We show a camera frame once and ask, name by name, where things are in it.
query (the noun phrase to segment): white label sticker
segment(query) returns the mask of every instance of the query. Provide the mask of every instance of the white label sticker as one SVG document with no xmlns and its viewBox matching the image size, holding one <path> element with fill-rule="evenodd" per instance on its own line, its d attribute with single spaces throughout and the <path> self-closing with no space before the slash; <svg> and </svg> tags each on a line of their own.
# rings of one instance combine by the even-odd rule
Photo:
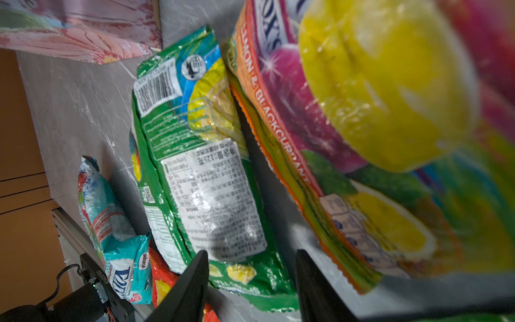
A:
<svg viewBox="0 0 515 322">
<path fill-rule="evenodd" d="M 261 56 L 268 57 L 270 53 L 287 44 L 288 21 L 283 21 L 281 2 L 279 0 L 255 0 L 254 12 L 256 19 L 257 43 Z"/>
<path fill-rule="evenodd" d="M 390 255 L 380 250 L 362 251 L 362 255 L 375 269 L 378 268 L 396 268 L 397 261 Z"/>
<path fill-rule="evenodd" d="M 148 252 L 144 252 L 140 256 L 140 263 L 139 263 L 138 267 L 140 268 L 140 270 L 144 270 L 148 267 L 149 263 L 150 263 L 150 256 L 148 255 Z"/>
<path fill-rule="evenodd" d="M 156 201 L 154 200 L 154 197 L 152 196 L 152 193 L 150 192 L 150 187 L 145 185 L 143 186 L 143 193 L 145 194 L 145 199 L 143 201 L 148 202 L 149 204 L 155 204 Z"/>
<path fill-rule="evenodd" d="M 345 234 L 345 237 L 360 251 L 377 251 L 381 250 L 379 243 L 367 233 Z"/>
<path fill-rule="evenodd" d="M 365 232 L 363 223 L 352 213 L 333 216 L 333 222 L 345 235 L 350 233 Z"/>
<path fill-rule="evenodd" d="M 334 193 L 328 196 L 320 197 L 320 204 L 331 216 L 350 212 L 350 207 L 347 202 Z"/>
<path fill-rule="evenodd" d="M 159 253 L 163 256 L 170 270 L 182 274 L 187 266 L 184 264 L 181 253 L 171 236 L 170 229 L 164 220 L 163 212 L 158 207 L 145 206 L 144 208 L 147 214 L 148 225 L 152 229 L 152 235 Z"/>
<path fill-rule="evenodd" d="M 196 252 L 239 261 L 267 247 L 250 185 L 231 139 L 161 161 L 171 195 Z"/>
<path fill-rule="evenodd" d="M 143 189 L 143 187 L 140 187 L 140 195 L 141 195 L 141 200 L 143 200 L 143 202 L 148 202 L 148 198 L 147 198 L 147 194 L 145 193 L 145 189 Z"/>
<path fill-rule="evenodd" d="M 166 60 L 138 79 L 134 83 L 134 94 L 141 117 L 146 116 L 160 104 L 182 96 L 175 58 Z"/>
</svg>

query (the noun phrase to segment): green snack bag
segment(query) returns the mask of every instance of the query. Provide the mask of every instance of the green snack bag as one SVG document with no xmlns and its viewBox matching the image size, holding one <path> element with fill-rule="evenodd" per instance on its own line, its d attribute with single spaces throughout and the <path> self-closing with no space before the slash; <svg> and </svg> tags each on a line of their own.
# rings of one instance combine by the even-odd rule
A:
<svg viewBox="0 0 515 322">
<path fill-rule="evenodd" d="M 262 311 L 297 310 L 209 27 L 138 67 L 132 110 L 134 174 L 170 269 L 205 249 L 215 287 Z"/>
</svg>

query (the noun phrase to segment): crinkled plastic packaging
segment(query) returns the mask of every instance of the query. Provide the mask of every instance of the crinkled plastic packaging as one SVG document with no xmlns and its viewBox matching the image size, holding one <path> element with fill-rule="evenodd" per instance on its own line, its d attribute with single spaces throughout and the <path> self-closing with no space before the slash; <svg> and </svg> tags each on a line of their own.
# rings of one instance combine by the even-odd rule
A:
<svg viewBox="0 0 515 322">
<path fill-rule="evenodd" d="M 158 252 L 152 248 L 149 251 L 152 264 L 152 303 L 157 308 L 177 283 L 179 276 L 168 269 L 168 265 Z M 220 322 L 215 311 L 208 303 L 204 307 L 202 322 Z"/>
<path fill-rule="evenodd" d="M 231 89 L 360 293 L 515 268 L 509 17 L 504 0 L 246 1 Z"/>
<path fill-rule="evenodd" d="M 297 309 L 212 31 L 202 28 L 143 62 L 132 106 L 134 174 L 170 269 L 182 273 L 205 249 L 215 287 L 263 311 Z"/>
<path fill-rule="evenodd" d="M 95 159 L 82 157 L 78 182 L 82 220 L 105 265 L 109 283 L 121 299 L 150 304 L 150 235 L 135 234 Z"/>
</svg>

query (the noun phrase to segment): black cable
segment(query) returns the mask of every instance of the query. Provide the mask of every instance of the black cable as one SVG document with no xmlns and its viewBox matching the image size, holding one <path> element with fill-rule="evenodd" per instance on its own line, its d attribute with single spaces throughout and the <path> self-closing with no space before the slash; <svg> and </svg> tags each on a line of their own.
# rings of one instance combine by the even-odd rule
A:
<svg viewBox="0 0 515 322">
<path fill-rule="evenodd" d="M 62 275 L 63 275 L 67 270 L 69 270 L 70 268 L 74 268 L 74 267 L 76 267 L 76 268 L 77 268 L 77 274 L 80 274 L 80 273 L 79 273 L 79 270 L 80 270 L 80 265 L 79 265 L 79 264 L 72 264 L 72 265 L 68 265 L 67 267 L 63 268 L 63 269 L 59 272 L 59 274 L 57 274 L 57 288 L 56 288 L 56 291 L 55 291 L 52 295 L 50 295 L 47 299 L 45 299 L 43 302 L 41 302 L 41 303 L 46 304 L 46 303 L 48 303 L 48 302 L 52 301 L 52 300 L 53 300 L 53 298 L 57 296 L 57 293 L 59 293 L 59 279 L 61 278 L 61 276 L 62 276 Z"/>
</svg>

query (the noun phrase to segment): blue logo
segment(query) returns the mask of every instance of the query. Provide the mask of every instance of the blue logo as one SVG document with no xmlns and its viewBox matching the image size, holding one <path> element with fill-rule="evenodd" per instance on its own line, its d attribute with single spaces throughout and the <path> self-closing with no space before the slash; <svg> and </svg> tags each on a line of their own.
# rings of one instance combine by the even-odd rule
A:
<svg viewBox="0 0 515 322">
<path fill-rule="evenodd" d="M 111 286 L 113 286 L 113 289 L 115 292 L 117 292 L 120 295 L 120 298 L 125 297 L 125 291 L 127 290 L 127 285 L 129 283 L 129 275 L 130 275 L 130 268 L 126 270 L 115 270 L 113 281 L 111 283 Z"/>
</svg>

